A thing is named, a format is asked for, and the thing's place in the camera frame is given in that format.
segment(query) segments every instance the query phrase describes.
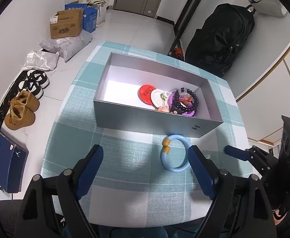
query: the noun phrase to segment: jordan shoe box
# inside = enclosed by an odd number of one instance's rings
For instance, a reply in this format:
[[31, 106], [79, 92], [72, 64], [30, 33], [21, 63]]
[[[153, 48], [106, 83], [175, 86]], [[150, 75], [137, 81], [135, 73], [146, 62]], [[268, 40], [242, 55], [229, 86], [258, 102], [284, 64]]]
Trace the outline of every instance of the jordan shoe box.
[[0, 131], [0, 186], [7, 193], [21, 191], [28, 151]]

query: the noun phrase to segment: barcode label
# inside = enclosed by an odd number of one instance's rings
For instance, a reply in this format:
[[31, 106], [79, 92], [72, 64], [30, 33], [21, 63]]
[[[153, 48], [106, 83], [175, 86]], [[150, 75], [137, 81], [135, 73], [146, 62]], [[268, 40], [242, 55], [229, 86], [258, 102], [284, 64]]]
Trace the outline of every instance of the barcode label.
[[53, 16], [49, 18], [49, 23], [57, 23], [58, 22], [58, 16]]
[[69, 39], [70, 39], [69, 37], [64, 37], [64, 38], [57, 39], [56, 42], [59, 44], [59, 43], [61, 43], [63, 41], [67, 41]]

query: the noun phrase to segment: black and white sneaker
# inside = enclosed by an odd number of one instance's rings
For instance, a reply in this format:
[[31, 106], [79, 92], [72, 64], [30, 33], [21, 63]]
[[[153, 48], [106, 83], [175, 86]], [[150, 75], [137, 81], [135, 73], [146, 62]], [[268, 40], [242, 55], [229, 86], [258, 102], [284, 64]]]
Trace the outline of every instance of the black and white sneaker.
[[39, 85], [44, 89], [48, 87], [50, 81], [45, 72], [39, 70], [29, 70], [27, 72], [27, 77], [29, 80], [34, 80], [39, 83]]
[[19, 92], [22, 90], [26, 90], [31, 92], [37, 99], [40, 99], [42, 95], [44, 94], [44, 91], [42, 90], [41, 86], [38, 82], [34, 80], [25, 80], [18, 84], [18, 90]]

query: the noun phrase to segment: white plate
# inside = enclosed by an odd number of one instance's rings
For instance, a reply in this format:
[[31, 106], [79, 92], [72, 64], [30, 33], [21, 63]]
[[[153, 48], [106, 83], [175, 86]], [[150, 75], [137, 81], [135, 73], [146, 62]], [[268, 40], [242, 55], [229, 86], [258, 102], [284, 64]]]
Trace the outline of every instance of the white plate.
[[150, 93], [150, 98], [156, 108], [164, 106], [163, 99], [161, 99], [160, 96], [163, 92], [164, 92], [163, 90], [154, 89], [152, 93]]

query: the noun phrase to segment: tan boot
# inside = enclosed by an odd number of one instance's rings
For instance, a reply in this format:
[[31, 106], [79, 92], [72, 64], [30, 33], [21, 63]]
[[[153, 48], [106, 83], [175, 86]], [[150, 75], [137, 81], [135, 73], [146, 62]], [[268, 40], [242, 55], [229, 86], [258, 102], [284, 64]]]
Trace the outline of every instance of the tan boot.
[[30, 110], [36, 112], [40, 102], [31, 92], [22, 90], [17, 97], [14, 97], [10, 101], [10, 106], [16, 104], [20, 106], [27, 106]]
[[9, 111], [4, 122], [13, 131], [32, 125], [36, 118], [35, 114], [25, 105], [12, 105]]

